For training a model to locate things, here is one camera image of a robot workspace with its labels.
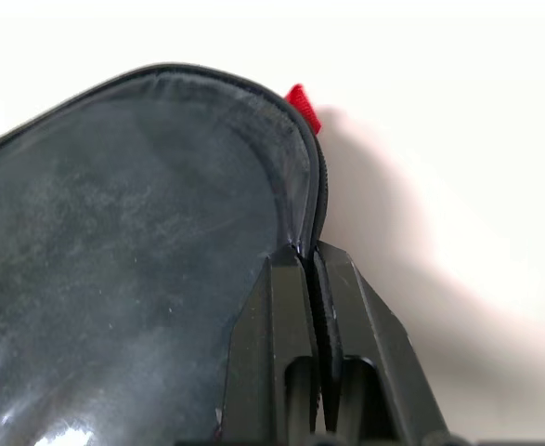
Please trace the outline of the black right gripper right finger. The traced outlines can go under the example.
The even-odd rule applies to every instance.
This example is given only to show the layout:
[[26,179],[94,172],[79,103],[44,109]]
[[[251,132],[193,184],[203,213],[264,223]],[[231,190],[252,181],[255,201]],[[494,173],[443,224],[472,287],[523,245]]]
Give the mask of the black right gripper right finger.
[[450,446],[402,323],[336,247],[314,255],[326,433],[312,446]]

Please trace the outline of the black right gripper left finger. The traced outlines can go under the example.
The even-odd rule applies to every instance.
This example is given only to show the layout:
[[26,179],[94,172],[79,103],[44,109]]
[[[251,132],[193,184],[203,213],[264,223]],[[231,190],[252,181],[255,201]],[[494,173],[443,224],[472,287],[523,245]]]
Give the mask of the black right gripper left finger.
[[317,359],[304,266],[283,246],[265,260],[232,331],[222,444],[305,446],[316,423]]

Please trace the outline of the black red paddle case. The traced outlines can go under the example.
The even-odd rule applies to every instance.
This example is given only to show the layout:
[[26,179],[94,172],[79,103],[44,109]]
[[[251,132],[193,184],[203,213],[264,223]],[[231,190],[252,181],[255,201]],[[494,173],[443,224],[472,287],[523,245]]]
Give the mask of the black red paddle case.
[[0,446],[175,446],[219,428],[266,260],[324,221],[314,131],[249,80],[162,64],[0,137]]

